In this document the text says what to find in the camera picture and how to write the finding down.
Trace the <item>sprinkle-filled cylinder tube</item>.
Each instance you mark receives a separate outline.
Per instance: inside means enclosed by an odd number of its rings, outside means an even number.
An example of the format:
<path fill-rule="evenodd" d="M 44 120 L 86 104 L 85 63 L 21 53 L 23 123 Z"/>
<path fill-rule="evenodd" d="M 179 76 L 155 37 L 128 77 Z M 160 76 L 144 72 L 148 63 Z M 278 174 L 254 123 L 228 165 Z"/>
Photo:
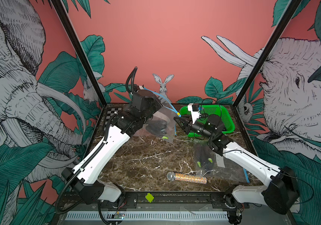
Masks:
<path fill-rule="evenodd" d="M 167 179 L 169 181 L 180 181 L 180 182 L 191 182 L 197 184 L 207 184 L 206 177 L 203 176 L 196 176 L 196 175 L 189 175 L 189 174 L 181 174 L 175 172 L 168 172 Z"/>

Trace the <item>clear zip-top bag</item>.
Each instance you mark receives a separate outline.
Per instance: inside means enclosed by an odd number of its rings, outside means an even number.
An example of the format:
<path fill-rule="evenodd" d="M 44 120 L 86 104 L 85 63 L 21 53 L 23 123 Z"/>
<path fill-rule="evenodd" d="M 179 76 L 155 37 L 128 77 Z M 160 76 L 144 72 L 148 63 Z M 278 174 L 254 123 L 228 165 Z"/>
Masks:
<path fill-rule="evenodd" d="M 168 143 L 173 143 L 176 135 L 176 122 L 174 117 L 178 117 L 178 111 L 173 107 L 172 103 L 167 99 L 165 94 L 156 93 L 142 86 L 140 86 L 140 89 L 147 90 L 155 94 L 158 100 L 161 101 L 162 108 L 158 110 L 153 117 L 135 133 L 134 136 L 155 136 Z"/>
<path fill-rule="evenodd" d="M 207 145 L 206 141 L 195 140 L 193 144 L 193 159 L 195 156 L 196 145 Z M 218 178 L 223 180 L 231 180 L 235 182 L 249 183 L 246 170 L 240 165 L 236 164 L 232 160 L 220 156 L 213 152 L 213 164 L 205 164 L 202 168 L 199 168 L 196 160 L 194 159 L 194 166 L 196 175 L 209 178 Z"/>

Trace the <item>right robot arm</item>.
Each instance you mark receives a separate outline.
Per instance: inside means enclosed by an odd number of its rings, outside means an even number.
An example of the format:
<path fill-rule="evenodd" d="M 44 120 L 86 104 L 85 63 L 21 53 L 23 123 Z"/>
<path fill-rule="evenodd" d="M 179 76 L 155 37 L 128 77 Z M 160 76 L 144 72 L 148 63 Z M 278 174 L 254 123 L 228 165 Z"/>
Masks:
<path fill-rule="evenodd" d="M 191 116 L 176 116 L 174 121 L 186 133 L 194 132 L 208 139 L 208 147 L 253 174 L 261 186 L 235 187 L 231 195 L 238 203 L 267 205 L 278 214 L 285 215 L 299 198 L 298 180 L 289 167 L 276 165 L 251 154 L 238 143 L 226 136 L 225 124 L 220 116 L 211 114 L 205 123 L 195 121 Z"/>

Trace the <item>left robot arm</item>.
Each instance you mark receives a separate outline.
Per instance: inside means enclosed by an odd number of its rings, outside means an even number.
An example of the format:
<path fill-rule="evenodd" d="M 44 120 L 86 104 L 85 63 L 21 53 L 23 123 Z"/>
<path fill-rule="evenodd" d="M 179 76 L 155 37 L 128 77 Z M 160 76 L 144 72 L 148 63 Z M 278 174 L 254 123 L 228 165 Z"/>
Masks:
<path fill-rule="evenodd" d="M 93 150 L 73 168 L 65 168 L 62 173 L 66 184 L 58 196 L 72 188 L 86 204 L 97 201 L 118 202 L 122 191 L 111 183 L 98 179 L 103 168 L 113 155 L 162 108 L 161 101 L 148 90 L 138 90 L 130 104 L 109 119 L 104 137 Z"/>

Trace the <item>dark purple eggplant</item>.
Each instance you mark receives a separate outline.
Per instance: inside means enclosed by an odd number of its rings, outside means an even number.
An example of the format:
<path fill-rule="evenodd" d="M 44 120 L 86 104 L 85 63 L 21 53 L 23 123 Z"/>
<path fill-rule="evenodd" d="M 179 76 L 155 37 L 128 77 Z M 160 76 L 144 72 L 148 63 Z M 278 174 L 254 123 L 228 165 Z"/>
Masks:
<path fill-rule="evenodd" d="M 194 159 L 199 168 L 202 168 L 206 163 L 205 148 L 203 145 L 196 145 Z"/>

